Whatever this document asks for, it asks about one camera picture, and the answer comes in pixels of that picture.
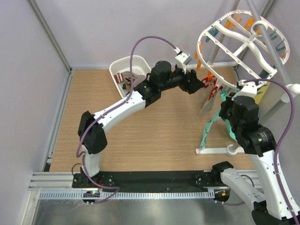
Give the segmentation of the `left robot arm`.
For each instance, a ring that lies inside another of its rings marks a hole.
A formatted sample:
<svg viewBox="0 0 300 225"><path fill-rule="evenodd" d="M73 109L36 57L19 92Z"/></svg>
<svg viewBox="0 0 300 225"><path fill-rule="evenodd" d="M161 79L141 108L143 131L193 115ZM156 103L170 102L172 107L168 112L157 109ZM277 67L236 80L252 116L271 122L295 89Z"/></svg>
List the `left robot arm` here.
<svg viewBox="0 0 300 225"><path fill-rule="evenodd" d="M107 144L106 133L127 116L142 110L161 98L165 90L179 87L188 94L193 94L205 85L196 75L195 70L184 71L182 68L172 69L167 61L159 61L147 74L145 80L133 88L125 98L112 106L91 114L82 114L78 135L79 148L83 149L82 170L83 182L93 188L99 183L99 158Z"/></svg>

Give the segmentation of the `grey sock rust striped cuff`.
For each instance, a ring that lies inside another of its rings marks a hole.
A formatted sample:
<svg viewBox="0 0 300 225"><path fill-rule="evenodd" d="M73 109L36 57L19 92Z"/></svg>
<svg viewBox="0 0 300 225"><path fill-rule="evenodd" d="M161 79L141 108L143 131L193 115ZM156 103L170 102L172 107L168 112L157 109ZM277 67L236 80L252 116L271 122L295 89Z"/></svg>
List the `grey sock rust striped cuff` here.
<svg viewBox="0 0 300 225"><path fill-rule="evenodd" d="M121 83L124 81L124 76L122 73L117 73L116 75L114 75L114 79L116 83Z"/></svg>

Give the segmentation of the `white round clip hanger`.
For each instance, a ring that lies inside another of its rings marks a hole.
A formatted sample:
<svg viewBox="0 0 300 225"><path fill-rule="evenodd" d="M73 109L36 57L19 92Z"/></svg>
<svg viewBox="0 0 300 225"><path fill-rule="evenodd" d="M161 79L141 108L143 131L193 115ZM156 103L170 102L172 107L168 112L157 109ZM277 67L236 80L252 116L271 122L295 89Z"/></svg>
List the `white round clip hanger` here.
<svg viewBox="0 0 300 225"><path fill-rule="evenodd" d="M256 25L262 25L266 31L272 31L272 34L276 37L279 37L284 46L277 46L275 48L275 52L272 53L270 49L267 47L267 41L261 41L259 37L262 36L261 31L255 31L254 27ZM216 38L217 34L222 34L224 36L233 38L242 43L242 45L234 52L230 51L227 47L225 47L219 39ZM283 33L278 30L274 25L272 25L265 18L261 17L259 20L255 20L252 13L246 10L234 10L231 11L217 21L215 21L211 26L206 28L198 38L198 46L197 46L197 56L202 65L212 74L214 75L221 84L230 87L232 89L238 90L241 89L244 85L242 82L238 82L237 84L231 84L225 80L223 76L218 74L214 69L214 63L208 62L204 60L204 56L202 54L202 42L201 39L203 37L209 38L219 49L223 50L228 56L230 56L235 62L236 65L241 66L246 70L248 74L250 74L256 80L260 79L260 76L255 73L248 65L246 65L242 59L238 58L238 56L245 50L249 49L258 64L262 67L263 70L267 72L266 80L269 81L273 76L278 72L276 67L271 66L263 57L261 50L267 52L270 56L277 56L279 51L284 51L283 55L280 57L280 62L284 65L290 56L290 47L288 41L286 40Z"/></svg>

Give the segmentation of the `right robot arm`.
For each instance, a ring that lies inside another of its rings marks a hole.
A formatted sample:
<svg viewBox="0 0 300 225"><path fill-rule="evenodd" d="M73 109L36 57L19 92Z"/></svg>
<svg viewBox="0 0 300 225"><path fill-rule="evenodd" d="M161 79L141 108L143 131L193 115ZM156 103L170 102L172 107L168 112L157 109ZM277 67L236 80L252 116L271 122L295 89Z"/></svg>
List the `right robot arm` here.
<svg viewBox="0 0 300 225"><path fill-rule="evenodd" d="M256 190L227 161L213 165L211 180L231 188L249 207L257 225L298 225L300 208L284 180L272 132L259 124L259 106L252 97L232 94L221 103L219 116L228 120L235 138L255 166L263 192Z"/></svg>

